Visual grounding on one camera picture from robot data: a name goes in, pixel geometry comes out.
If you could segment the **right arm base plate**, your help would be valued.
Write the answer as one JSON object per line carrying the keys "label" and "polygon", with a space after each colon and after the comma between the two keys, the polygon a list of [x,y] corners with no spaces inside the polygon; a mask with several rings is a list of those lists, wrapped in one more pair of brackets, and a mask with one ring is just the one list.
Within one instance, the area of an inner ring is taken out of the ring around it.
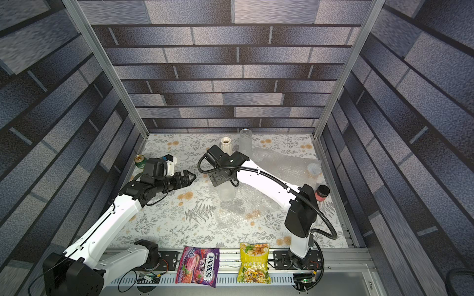
{"label": "right arm base plate", "polygon": [[276,270],[321,270],[323,256],[318,250],[309,250],[304,258],[299,258],[289,250],[273,251],[273,262]]}

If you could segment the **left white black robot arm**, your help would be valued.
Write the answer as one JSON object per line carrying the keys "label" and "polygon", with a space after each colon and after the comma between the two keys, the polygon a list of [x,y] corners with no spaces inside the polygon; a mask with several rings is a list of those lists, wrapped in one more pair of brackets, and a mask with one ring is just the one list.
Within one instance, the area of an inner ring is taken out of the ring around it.
{"label": "left white black robot arm", "polygon": [[153,271],[160,265],[158,245],[144,239],[107,260],[101,257],[127,222],[151,206],[157,194],[192,185],[196,175],[188,170],[176,172],[176,163],[171,155],[148,159],[144,170],[123,186],[109,209],[77,242],[62,254],[52,253],[45,259],[43,279],[48,296],[98,296],[129,271]]}

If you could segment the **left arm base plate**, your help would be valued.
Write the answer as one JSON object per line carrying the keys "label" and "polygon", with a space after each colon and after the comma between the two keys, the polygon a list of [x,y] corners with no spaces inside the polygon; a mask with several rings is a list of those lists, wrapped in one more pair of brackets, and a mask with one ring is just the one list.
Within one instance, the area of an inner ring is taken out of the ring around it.
{"label": "left arm base plate", "polygon": [[133,271],[152,271],[153,273],[175,271],[178,265],[179,255],[180,253],[178,251],[160,251],[159,259],[154,262],[154,266],[150,263],[146,263],[134,268]]}

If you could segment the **ribbed clear glass vase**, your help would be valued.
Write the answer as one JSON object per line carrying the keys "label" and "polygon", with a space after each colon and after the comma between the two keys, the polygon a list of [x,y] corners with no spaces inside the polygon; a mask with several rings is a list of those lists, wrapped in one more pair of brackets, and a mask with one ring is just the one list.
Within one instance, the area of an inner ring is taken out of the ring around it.
{"label": "ribbed clear glass vase", "polygon": [[236,196],[236,187],[230,181],[217,186],[218,196],[222,202],[231,202]]}

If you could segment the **white ribbed ceramic vase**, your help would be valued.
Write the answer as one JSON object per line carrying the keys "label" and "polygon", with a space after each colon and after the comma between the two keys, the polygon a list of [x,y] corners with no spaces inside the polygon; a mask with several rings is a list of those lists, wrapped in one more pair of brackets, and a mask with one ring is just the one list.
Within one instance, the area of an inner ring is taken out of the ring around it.
{"label": "white ribbed ceramic vase", "polygon": [[221,149],[228,155],[233,154],[232,140],[229,137],[224,137],[221,139]]}

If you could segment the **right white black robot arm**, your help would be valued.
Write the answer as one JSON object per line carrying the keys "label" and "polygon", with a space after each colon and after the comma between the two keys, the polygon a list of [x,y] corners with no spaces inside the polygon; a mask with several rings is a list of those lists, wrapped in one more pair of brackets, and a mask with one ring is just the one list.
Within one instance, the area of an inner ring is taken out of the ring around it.
{"label": "right white black robot arm", "polygon": [[309,185],[287,183],[260,168],[247,155],[228,155],[212,146],[198,161],[199,172],[209,175],[217,187],[227,181],[246,184],[263,193],[286,211],[285,227],[291,233],[290,252],[299,259],[307,257],[313,238],[311,227],[320,210],[315,192]]}

